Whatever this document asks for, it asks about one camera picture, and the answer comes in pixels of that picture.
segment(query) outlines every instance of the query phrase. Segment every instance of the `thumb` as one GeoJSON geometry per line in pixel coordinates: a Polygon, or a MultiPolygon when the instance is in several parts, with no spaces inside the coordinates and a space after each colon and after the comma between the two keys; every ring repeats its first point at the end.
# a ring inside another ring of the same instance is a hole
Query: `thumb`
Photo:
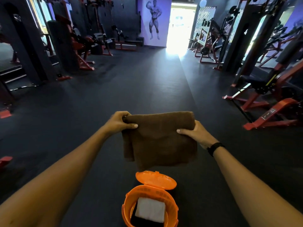
{"type": "Polygon", "coordinates": [[[178,129],[177,133],[182,134],[182,135],[188,135],[188,136],[191,137],[192,131],[187,130],[187,129],[178,129]]]}
{"type": "Polygon", "coordinates": [[[127,123],[125,129],[136,129],[138,127],[138,124],[135,123],[127,123]]]}

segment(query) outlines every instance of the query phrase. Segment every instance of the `doorway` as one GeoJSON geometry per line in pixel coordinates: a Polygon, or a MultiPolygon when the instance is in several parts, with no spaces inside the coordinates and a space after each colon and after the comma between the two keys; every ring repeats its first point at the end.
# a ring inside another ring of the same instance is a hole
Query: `doorway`
{"type": "Polygon", "coordinates": [[[186,53],[196,8],[195,4],[172,3],[166,44],[169,53],[186,53]]]}

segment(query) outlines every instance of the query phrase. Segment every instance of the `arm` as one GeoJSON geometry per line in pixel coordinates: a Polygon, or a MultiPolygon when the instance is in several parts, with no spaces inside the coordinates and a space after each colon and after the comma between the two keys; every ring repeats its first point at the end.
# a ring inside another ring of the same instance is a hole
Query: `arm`
{"type": "Polygon", "coordinates": [[[162,10],[158,7],[158,14],[157,14],[157,18],[159,17],[159,16],[161,16],[161,14],[162,14],[162,10]]]}
{"type": "MultiPolygon", "coordinates": [[[[178,129],[177,132],[192,137],[204,148],[218,142],[198,121],[193,131],[178,129]]],[[[250,226],[303,226],[303,215],[225,148],[219,147],[214,152],[214,159],[250,226]]]]}
{"type": "Polygon", "coordinates": [[[58,226],[108,137],[137,128],[116,112],[92,137],[47,168],[0,206],[0,226],[58,226]]]}
{"type": "Polygon", "coordinates": [[[151,9],[152,7],[149,5],[149,3],[151,3],[151,1],[148,1],[148,2],[146,3],[146,8],[151,9]]]}

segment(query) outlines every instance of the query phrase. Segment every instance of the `hand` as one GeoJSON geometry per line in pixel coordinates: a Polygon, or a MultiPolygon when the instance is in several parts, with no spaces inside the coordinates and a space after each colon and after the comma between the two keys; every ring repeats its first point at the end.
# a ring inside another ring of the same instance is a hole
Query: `hand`
{"type": "Polygon", "coordinates": [[[193,130],[178,129],[177,132],[196,140],[204,149],[218,142],[197,120],[195,120],[195,128],[193,130]]]}
{"type": "Polygon", "coordinates": [[[103,129],[109,135],[113,135],[125,129],[135,129],[138,127],[138,124],[134,123],[125,123],[123,122],[123,116],[131,115],[128,111],[117,111],[111,116],[111,118],[104,124],[103,129]]]}

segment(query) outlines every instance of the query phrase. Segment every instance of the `orange container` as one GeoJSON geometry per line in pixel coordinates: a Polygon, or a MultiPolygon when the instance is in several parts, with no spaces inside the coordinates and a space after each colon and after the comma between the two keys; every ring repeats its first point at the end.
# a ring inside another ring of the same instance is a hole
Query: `orange container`
{"type": "Polygon", "coordinates": [[[177,186],[175,180],[158,171],[137,172],[136,179],[144,185],[136,186],[126,194],[122,205],[122,217],[128,227],[131,225],[131,216],[139,197],[151,198],[165,203],[164,227],[177,227],[178,225],[178,206],[173,197],[165,191],[174,189],[177,186]]]}

